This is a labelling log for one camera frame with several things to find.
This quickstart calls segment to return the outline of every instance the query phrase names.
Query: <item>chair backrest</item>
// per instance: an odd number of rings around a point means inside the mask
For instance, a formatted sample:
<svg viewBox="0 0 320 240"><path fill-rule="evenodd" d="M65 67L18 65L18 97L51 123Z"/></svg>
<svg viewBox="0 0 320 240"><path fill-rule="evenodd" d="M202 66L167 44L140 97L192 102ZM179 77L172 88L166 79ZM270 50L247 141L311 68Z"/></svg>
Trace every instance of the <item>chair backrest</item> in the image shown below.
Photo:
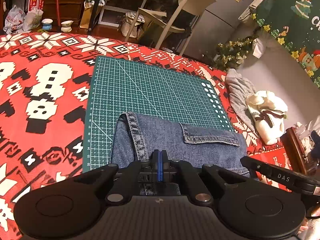
<svg viewBox="0 0 320 240"><path fill-rule="evenodd" d="M214 2L216 2L216 0L188 0L182 9L188 13L199 16Z"/></svg>

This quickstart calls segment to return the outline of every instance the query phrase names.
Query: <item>diagonal white line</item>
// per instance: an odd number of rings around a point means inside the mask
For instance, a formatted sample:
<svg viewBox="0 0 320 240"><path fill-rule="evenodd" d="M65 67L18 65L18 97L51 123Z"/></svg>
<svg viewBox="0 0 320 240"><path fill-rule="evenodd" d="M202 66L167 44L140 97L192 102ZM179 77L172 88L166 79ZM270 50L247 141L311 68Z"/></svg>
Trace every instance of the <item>diagonal white line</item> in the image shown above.
<svg viewBox="0 0 320 240"><path fill-rule="evenodd" d="M156 69L157 71L159 71L160 76L162 77L162 79L167 83L166 79L162 76L161 71L159 69ZM172 93L174 94L174 96L177 98L178 101L180 101L181 106L183 107L183 109L186 111L186 113L188 113L188 115L190 116L189 112L187 111L187 109L185 109L183 103L181 102L180 98L177 97L176 93L174 92L174 90L171 88L171 86L167 83L169 89L172 91ZM193 120L193 118L190 116L190 120L193 121L193 123L196 125L195 121Z"/></svg>
<svg viewBox="0 0 320 240"><path fill-rule="evenodd" d="M105 134L111 141L113 141L111 138L110 138L110 136L109 135L107 135L106 133L105 133L105 131L104 130L102 130L94 121L92 121L92 123L94 123L94 125L96 126L96 127L98 127L99 128L99 130L101 131L101 132L103 132L103 134Z"/></svg>
<svg viewBox="0 0 320 240"><path fill-rule="evenodd" d="M149 99L146 97L146 95L142 92L142 90L140 89L140 87L137 86L137 84L133 81L133 79L130 77L130 75L125 71L125 69L123 68L123 66L119 63L119 66L123 69L124 73L130 78L130 80L132 81L132 83L137 87L137 89L142 93L142 95L146 98L146 100L150 103L150 105L155 109L155 111L159 114L159 116L164 119L162 117L162 115L158 112L158 110L156 109L156 107L149 101Z"/></svg>

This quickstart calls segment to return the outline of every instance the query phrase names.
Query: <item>white plastic bag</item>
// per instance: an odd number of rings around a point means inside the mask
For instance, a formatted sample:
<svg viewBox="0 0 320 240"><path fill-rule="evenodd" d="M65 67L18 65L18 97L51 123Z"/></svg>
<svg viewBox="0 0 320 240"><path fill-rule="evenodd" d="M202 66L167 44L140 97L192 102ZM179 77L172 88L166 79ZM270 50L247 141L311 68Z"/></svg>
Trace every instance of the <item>white plastic bag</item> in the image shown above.
<svg viewBox="0 0 320 240"><path fill-rule="evenodd" d="M42 14L43 11L38 9L32 9L29 11L22 25L23 30L29 31L38 27L41 23Z"/></svg>
<svg viewBox="0 0 320 240"><path fill-rule="evenodd" d="M17 33L18 30L22 31L22 24L25 17L26 14L24 13L24 11L14 5L5 18L3 30L7 34Z"/></svg>

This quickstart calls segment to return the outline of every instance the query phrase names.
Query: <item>jeans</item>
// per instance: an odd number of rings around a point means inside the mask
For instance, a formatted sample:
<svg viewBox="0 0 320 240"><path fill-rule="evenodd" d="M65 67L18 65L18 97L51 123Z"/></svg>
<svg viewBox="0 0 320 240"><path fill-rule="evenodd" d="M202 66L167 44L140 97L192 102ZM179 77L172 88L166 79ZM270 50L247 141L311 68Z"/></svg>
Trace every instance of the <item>jeans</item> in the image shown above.
<svg viewBox="0 0 320 240"><path fill-rule="evenodd" d="M240 163L247 149L242 134L132 112L121 114L113 138L111 163L124 168L130 162L149 159L155 149L166 150L169 160L184 160L197 168L211 163L249 177L249 171Z"/></svg>

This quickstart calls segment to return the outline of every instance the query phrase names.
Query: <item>gray cloth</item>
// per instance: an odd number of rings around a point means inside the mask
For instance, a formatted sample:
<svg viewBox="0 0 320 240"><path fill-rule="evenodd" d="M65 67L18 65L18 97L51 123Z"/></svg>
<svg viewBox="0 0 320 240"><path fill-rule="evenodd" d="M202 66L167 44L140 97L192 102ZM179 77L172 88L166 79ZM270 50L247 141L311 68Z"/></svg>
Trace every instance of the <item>gray cloth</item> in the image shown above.
<svg viewBox="0 0 320 240"><path fill-rule="evenodd" d="M229 99L233 110L252 131L255 131L254 121L245 103L248 95L256 93L254 85L233 68L228 71L225 83L228 85Z"/></svg>

